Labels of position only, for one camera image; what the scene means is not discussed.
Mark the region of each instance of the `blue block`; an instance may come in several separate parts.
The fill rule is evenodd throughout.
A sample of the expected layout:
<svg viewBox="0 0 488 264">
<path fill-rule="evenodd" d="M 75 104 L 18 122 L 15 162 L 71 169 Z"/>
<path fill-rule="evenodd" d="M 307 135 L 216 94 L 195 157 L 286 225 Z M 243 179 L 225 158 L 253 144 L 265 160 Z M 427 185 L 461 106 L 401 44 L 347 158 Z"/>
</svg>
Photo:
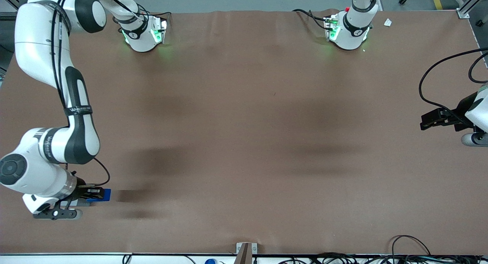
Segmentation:
<svg viewBox="0 0 488 264">
<path fill-rule="evenodd" d="M 112 194 L 112 189 L 105 189 L 105 194 L 103 195 L 102 199 L 89 198 L 87 199 L 87 202 L 110 201 L 110 194 Z"/>
</svg>

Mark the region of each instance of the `brown mat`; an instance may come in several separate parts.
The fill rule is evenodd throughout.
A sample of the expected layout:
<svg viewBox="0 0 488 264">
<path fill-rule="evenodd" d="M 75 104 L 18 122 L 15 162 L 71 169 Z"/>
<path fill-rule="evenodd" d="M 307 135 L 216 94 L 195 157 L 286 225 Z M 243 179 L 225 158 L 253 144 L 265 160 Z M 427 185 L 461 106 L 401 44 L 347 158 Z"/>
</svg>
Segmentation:
<svg viewBox="0 0 488 264">
<path fill-rule="evenodd" d="M 136 53 L 115 24 L 73 35 L 112 173 L 113 200 L 79 221 L 36 221 L 0 187 L 2 252 L 389 252 L 411 234 L 436 254 L 486 253 L 486 149 L 419 128 L 437 60 L 476 48 L 455 12 L 381 12 L 358 50 L 292 12 L 175 14 L 167 45 Z M 386 18 L 391 27 L 383 26 Z M 475 92 L 478 54 L 432 71 L 447 106 Z M 486 78 L 483 66 L 478 78 Z M 2 155 L 30 128 L 63 126 L 56 91 L 15 60 L 0 90 Z M 71 166 L 102 181 L 95 163 Z M 398 253 L 422 253 L 413 242 Z"/>
</svg>

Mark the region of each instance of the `gray floor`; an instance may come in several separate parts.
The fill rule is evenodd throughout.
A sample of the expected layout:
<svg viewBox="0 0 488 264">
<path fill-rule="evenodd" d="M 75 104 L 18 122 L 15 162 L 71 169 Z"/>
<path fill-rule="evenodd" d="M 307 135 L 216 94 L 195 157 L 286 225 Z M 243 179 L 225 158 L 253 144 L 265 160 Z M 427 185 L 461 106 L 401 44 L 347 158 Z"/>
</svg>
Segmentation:
<svg viewBox="0 0 488 264">
<path fill-rule="evenodd" d="M 146 9 L 154 12 L 171 11 L 173 13 L 202 13 L 212 11 L 261 10 L 291 11 L 301 8 L 322 11 L 328 8 L 342 9 L 350 6 L 351 0 L 136 0 Z M 386 11 L 435 10 L 433 0 L 407 0 L 399 5 L 398 0 L 382 0 Z M 454 0 L 441 0 L 444 9 L 455 9 L 458 4 Z M 0 11 L 9 12 L 14 9 L 4 0 L 0 0 Z M 479 2 L 471 11 L 471 22 L 474 33 L 481 47 L 488 46 L 488 24 L 483 27 L 474 23 L 488 14 L 488 1 Z M 14 50 L 14 22 L 0 21 L 0 67 L 8 69 Z"/>
</svg>

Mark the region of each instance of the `robotic arm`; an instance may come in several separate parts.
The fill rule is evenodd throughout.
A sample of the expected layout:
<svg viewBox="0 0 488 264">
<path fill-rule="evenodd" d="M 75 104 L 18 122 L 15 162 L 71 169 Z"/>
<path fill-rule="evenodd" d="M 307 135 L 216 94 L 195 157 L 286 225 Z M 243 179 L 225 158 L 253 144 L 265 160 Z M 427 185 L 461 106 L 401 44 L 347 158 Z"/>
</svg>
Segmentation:
<svg viewBox="0 0 488 264">
<path fill-rule="evenodd" d="M 376 0 L 352 0 L 347 11 L 324 19 L 326 37 L 345 50 L 358 48 L 366 40 L 371 21 L 378 12 Z M 462 99 L 457 108 L 437 108 L 422 115 L 420 128 L 454 125 L 456 131 L 472 128 L 474 132 L 462 136 L 465 146 L 488 147 L 488 85 Z"/>
<path fill-rule="evenodd" d="M 133 0 L 117 1 L 132 12 L 114 0 L 21 0 L 14 39 L 17 63 L 30 77 L 58 90 L 69 122 L 67 127 L 29 130 L 0 160 L 0 183 L 24 193 L 22 199 L 35 218 L 77 219 L 81 211 L 69 210 L 69 205 L 69 211 L 60 212 L 62 200 L 104 195 L 103 188 L 86 184 L 60 166 L 86 164 L 100 150 L 85 81 L 70 58 L 69 34 L 103 30 L 105 6 L 129 34 L 126 42 L 134 50 L 149 51 L 162 42 L 155 37 L 165 30 L 160 19 L 141 14 Z"/>
<path fill-rule="evenodd" d="M 340 11 L 325 19 L 327 38 L 338 47 L 354 50 L 366 40 L 369 26 L 378 12 L 376 0 L 352 0 L 348 11 Z"/>
</svg>

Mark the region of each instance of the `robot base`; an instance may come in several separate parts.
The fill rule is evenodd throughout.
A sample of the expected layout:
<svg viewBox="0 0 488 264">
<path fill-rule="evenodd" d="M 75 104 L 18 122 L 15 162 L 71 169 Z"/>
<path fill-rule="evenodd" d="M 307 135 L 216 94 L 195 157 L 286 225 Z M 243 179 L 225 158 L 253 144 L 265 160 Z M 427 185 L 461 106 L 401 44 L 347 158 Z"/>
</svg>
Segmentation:
<svg viewBox="0 0 488 264">
<path fill-rule="evenodd" d="M 361 35 L 354 37 L 344 26 L 345 11 L 341 11 L 338 14 L 333 14 L 329 18 L 324 19 L 324 25 L 326 28 L 331 28 L 332 31 L 326 30 L 327 40 L 334 42 L 337 47 L 345 50 L 357 49 L 368 35 L 369 28 Z"/>
<path fill-rule="evenodd" d="M 146 30 L 137 38 L 137 34 L 125 32 L 122 30 L 125 42 L 131 46 L 134 51 L 148 52 L 156 47 L 159 43 L 164 44 L 166 35 L 167 21 L 155 16 L 148 16 L 148 26 Z"/>
</svg>

